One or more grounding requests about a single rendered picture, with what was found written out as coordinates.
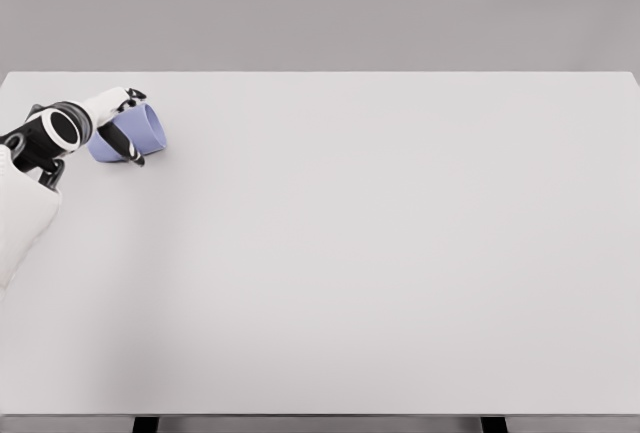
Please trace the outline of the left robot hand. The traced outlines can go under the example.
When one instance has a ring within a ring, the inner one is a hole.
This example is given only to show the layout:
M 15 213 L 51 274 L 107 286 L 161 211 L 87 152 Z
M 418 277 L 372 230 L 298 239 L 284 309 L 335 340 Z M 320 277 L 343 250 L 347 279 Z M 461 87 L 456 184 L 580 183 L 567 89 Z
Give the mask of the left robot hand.
M 135 88 L 114 87 L 83 102 L 92 131 L 98 133 L 122 159 L 140 167 L 145 165 L 143 154 L 113 121 L 125 110 L 143 103 L 146 98 L 146 94 Z

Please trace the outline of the lavender blue cup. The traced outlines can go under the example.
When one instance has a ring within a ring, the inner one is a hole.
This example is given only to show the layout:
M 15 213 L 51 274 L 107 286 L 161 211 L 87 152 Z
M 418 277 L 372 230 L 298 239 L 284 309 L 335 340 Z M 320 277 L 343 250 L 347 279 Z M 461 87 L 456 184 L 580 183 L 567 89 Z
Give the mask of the lavender blue cup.
M 164 150 L 167 139 L 164 128 L 148 103 L 141 103 L 134 108 L 119 113 L 113 123 L 132 141 L 143 155 Z M 124 162 L 125 157 L 116 152 L 98 132 L 95 132 L 87 148 L 93 158 L 102 163 Z

